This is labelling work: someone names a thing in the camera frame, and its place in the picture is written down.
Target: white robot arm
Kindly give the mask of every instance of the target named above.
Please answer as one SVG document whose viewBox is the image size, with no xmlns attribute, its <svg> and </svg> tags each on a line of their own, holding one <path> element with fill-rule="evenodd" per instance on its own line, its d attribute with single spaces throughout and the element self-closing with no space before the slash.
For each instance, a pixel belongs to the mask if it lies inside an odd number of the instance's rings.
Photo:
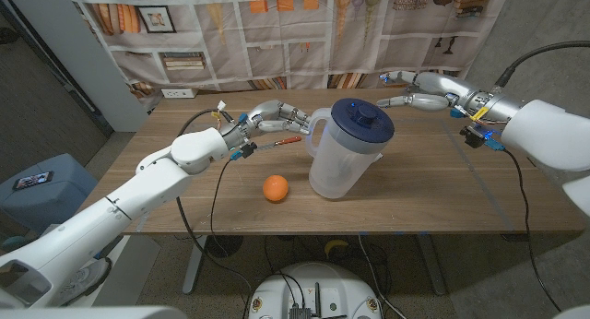
<svg viewBox="0 0 590 319">
<path fill-rule="evenodd" d="M 557 170 L 590 170 L 590 120 L 587 118 L 541 100 L 521 106 L 499 92 L 486 92 L 446 75 L 392 71 L 383 74 L 381 79 L 411 83 L 410 88 L 418 93 L 379 100 L 378 106 L 406 104 L 428 112 L 454 108 L 455 114 L 473 121 L 461 132 L 473 148 L 489 139 L 487 125 L 506 124 L 501 132 L 501 141 L 506 146 L 518 148 Z M 590 215 L 590 176 L 564 184 L 563 190 L 574 204 Z"/>
<path fill-rule="evenodd" d="M 0 289 L 0 308 L 56 305 L 53 300 L 67 279 L 135 219 L 180 196 L 212 160 L 228 157 L 233 148 L 247 157 L 255 148 L 250 138 L 283 130 L 308 135 L 309 117 L 272 100 L 243 114 L 237 124 L 177 137 L 143 159 L 136 176 L 121 187 L 39 240 L 1 256 L 0 269 L 23 274 Z"/>
</svg>

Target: plastic pitcher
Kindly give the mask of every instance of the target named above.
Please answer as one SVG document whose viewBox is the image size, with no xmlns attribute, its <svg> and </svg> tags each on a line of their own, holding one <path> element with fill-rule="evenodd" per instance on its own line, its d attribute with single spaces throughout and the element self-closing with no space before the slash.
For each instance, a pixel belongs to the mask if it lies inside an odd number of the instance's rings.
<svg viewBox="0 0 590 319">
<path fill-rule="evenodd" d="M 326 120 L 319 146 L 312 143 L 315 124 Z M 394 135 L 394 123 L 379 107 L 359 99 L 338 100 L 313 112 L 307 152 L 314 157 L 310 185 L 326 198 L 344 196 L 377 159 Z"/>
</svg>

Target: orange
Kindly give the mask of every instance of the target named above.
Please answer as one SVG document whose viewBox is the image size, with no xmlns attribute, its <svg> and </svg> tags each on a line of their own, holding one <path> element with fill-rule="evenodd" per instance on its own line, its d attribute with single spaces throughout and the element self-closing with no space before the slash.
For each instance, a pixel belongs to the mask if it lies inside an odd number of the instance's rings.
<svg viewBox="0 0 590 319">
<path fill-rule="evenodd" d="M 283 176 L 269 176 L 262 187 L 266 199 L 270 201 L 279 201 L 287 195 L 289 184 Z"/>
</svg>

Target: printed fabric backdrop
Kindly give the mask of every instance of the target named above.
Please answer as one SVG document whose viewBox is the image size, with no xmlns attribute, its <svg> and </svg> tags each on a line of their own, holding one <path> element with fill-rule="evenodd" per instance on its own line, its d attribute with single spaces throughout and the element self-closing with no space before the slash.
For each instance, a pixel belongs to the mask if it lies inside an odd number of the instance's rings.
<svg viewBox="0 0 590 319">
<path fill-rule="evenodd" d="M 147 109 L 160 89 L 375 89 L 464 77 L 504 0 L 72 0 Z"/>
</svg>

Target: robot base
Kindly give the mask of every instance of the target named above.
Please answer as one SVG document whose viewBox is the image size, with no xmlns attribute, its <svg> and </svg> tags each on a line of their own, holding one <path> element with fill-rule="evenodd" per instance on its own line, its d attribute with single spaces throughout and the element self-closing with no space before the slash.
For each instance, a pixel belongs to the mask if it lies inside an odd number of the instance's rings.
<svg viewBox="0 0 590 319">
<path fill-rule="evenodd" d="M 289 311 L 299 313 L 298 318 L 381 318 L 379 301 L 371 287 L 342 267 L 308 262 L 287 266 L 281 271 L 300 283 L 305 308 L 311 311 L 301 309 L 300 289 L 295 281 L 285 277 L 299 308 L 293 309 L 289 287 L 282 276 L 276 275 L 267 278 L 256 289 L 250 303 L 249 319 L 290 319 Z"/>
</svg>

